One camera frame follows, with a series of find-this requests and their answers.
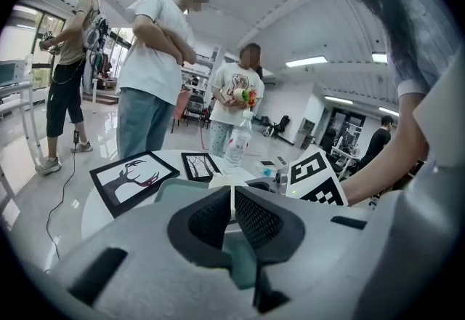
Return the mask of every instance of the tree drawing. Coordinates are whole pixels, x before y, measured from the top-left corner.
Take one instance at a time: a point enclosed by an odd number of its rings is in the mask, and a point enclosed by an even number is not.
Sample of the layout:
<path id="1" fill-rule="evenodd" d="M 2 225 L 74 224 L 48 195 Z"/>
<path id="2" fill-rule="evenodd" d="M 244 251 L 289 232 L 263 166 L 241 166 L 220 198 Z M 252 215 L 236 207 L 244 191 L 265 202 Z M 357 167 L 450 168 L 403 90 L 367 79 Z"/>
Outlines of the tree drawing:
<path id="1" fill-rule="evenodd" d="M 146 161 L 141 161 L 141 160 L 135 160 L 132 162 L 127 163 L 124 165 L 124 170 L 121 170 L 119 173 L 119 176 L 111 180 L 110 182 L 104 184 L 102 187 L 105 190 L 106 194 L 108 195 L 108 198 L 113 202 L 115 205 L 119 205 L 120 201 L 118 200 L 118 197 L 116 197 L 116 191 L 118 188 L 120 188 L 123 184 L 127 183 L 135 183 L 139 187 L 146 188 L 149 185 L 152 185 L 154 182 L 158 180 L 158 176 L 160 175 L 160 172 L 156 172 L 153 174 L 152 177 L 148 178 L 145 182 L 138 182 L 136 179 L 140 176 L 136 176 L 134 179 L 128 178 L 128 175 L 132 173 L 132 171 L 129 171 L 130 167 L 136 167 L 138 164 L 141 164 L 142 162 Z"/>
<path id="2" fill-rule="evenodd" d="M 188 156 L 190 172 L 194 177 L 212 177 L 215 169 L 206 156 Z"/>

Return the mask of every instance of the fluorescent light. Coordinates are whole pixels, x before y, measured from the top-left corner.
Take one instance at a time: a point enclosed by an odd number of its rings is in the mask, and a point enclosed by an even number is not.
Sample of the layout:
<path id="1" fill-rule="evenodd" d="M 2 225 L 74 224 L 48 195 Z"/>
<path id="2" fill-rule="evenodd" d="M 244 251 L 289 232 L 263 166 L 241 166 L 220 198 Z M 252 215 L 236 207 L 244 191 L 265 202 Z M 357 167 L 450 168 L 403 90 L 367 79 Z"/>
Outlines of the fluorescent light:
<path id="1" fill-rule="evenodd" d="M 332 97 L 332 96 L 325 96 L 326 100 L 330 100 L 332 102 L 338 102 L 338 103 L 343 103 L 343 104 L 353 104 L 351 100 L 345 100 L 345 99 L 339 99 L 338 97 Z"/>
<path id="2" fill-rule="evenodd" d="M 37 13 L 37 11 L 34 10 L 34 9 L 30 9 L 28 7 L 19 6 L 19 5 L 14 6 L 13 10 L 14 11 L 27 12 L 28 14 L 32 14 L 32 15 L 35 15 Z"/>
<path id="3" fill-rule="evenodd" d="M 383 112 L 386 112 L 386 113 L 389 113 L 389 114 L 392 114 L 393 116 L 397 116 L 397 117 L 399 116 L 398 112 L 390 111 L 389 109 L 386 109 L 386 108 L 383 108 L 383 107 L 379 107 L 379 110 L 383 111 Z"/>
<path id="4" fill-rule="evenodd" d="M 382 54 L 381 52 L 374 52 L 373 54 L 371 54 L 372 58 L 373 58 L 373 61 L 375 63 L 385 63 L 387 64 L 387 55 L 386 54 Z"/>
<path id="5" fill-rule="evenodd" d="M 318 57 L 311 57 L 309 59 L 290 61 L 290 62 L 287 62 L 286 65 L 289 68 L 293 68 L 293 67 L 300 67 L 302 65 L 320 64 L 320 63 L 327 63 L 327 62 L 328 61 L 326 60 L 324 56 L 318 56 Z"/>
<path id="6" fill-rule="evenodd" d="M 24 28 L 24 29 L 31 29 L 32 31 L 35 30 L 33 26 L 27 26 L 27 25 L 16 25 L 18 28 Z"/>

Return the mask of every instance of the black t-shirt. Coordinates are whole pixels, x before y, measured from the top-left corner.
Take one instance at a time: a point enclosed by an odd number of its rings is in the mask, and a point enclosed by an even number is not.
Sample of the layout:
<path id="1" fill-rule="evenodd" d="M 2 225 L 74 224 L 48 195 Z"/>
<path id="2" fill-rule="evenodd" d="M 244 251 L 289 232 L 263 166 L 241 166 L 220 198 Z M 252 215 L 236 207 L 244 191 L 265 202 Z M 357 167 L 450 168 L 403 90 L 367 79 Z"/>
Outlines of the black t-shirt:
<path id="1" fill-rule="evenodd" d="M 376 157 L 378 156 L 379 152 L 381 152 L 384 146 L 389 143 L 391 140 L 390 133 L 385 129 L 377 129 L 376 132 L 373 134 L 373 137 L 370 140 L 370 145 L 368 146 L 368 150 L 366 151 L 367 157 Z"/>

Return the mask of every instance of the deer drawing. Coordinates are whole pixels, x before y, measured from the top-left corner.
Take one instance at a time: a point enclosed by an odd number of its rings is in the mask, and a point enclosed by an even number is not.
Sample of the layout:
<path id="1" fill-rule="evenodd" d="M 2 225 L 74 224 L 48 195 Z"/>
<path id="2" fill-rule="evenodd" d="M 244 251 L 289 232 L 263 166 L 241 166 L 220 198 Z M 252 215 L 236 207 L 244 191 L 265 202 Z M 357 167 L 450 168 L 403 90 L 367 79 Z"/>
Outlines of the deer drawing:
<path id="1" fill-rule="evenodd" d="M 120 188 L 123 184 L 126 183 L 135 183 L 139 187 L 148 187 L 149 185 L 152 185 L 154 182 L 158 180 L 158 176 L 160 175 L 160 172 L 156 172 L 152 177 L 148 178 L 145 182 L 138 182 L 136 179 L 140 176 L 136 176 L 134 179 L 129 179 L 128 175 L 132 173 L 132 171 L 129 171 L 130 167 L 135 167 L 138 164 L 141 164 L 142 162 L 146 161 L 141 161 L 141 160 L 135 160 L 133 162 L 129 162 L 128 164 L 124 165 L 125 169 L 121 170 L 119 173 L 119 177 L 117 177 L 114 180 L 111 180 L 110 182 L 104 184 L 102 187 L 105 190 L 106 194 L 108 195 L 109 199 L 111 202 L 115 205 L 119 205 L 120 201 L 118 200 L 118 197 L 116 197 L 116 191 L 118 188 Z"/>

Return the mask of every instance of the tiled floor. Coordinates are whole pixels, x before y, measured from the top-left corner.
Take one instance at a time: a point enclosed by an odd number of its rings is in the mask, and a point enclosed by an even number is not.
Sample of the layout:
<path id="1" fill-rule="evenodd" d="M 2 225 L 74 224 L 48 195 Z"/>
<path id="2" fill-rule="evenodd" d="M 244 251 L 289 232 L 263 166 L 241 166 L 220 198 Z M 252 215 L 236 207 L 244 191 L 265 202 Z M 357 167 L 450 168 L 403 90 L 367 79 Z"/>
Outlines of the tiled floor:
<path id="1" fill-rule="evenodd" d="M 38 105 L 35 109 L 41 147 L 46 155 L 45 106 Z M 52 215 L 49 224 L 61 257 L 81 242 L 82 210 L 93 187 L 89 170 L 117 159 L 117 106 L 98 105 L 97 112 L 93 113 L 92 104 L 84 102 L 83 110 L 86 131 L 94 150 L 91 153 L 76 154 L 76 173 L 65 189 L 63 205 Z M 201 130 L 195 123 L 186 127 L 181 122 L 179 127 L 175 127 L 173 134 L 170 130 L 171 126 L 166 133 L 163 149 L 206 151 L 209 147 L 209 131 Z M 263 137 L 259 130 L 262 129 L 254 127 L 251 143 L 243 160 L 243 167 L 251 174 L 261 176 L 255 165 L 261 159 L 282 156 L 286 161 L 293 161 L 302 153 L 302 150 L 281 140 Z M 65 131 L 58 144 L 62 169 L 45 178 L 34 172 L 19 112 L 0 120 L 0 133 L 0 164 L 17 193 L 14 201 L 20 210 L 8 234 L 23 257 L 27 256 L 32 263 L 46 270 L 57 261 L 54 246 L 46 232 L 46 222 L 49 211 L 61 199 L 63 184 L 73 172 L 73 157 L 70 152 L 73 125 L 69 120 L 66 121 Z M 35 156 L 38 156 L 37 147 L 33 144 L 31 148 Z M 0 186 L 0 199 L 3 192 Z"/>

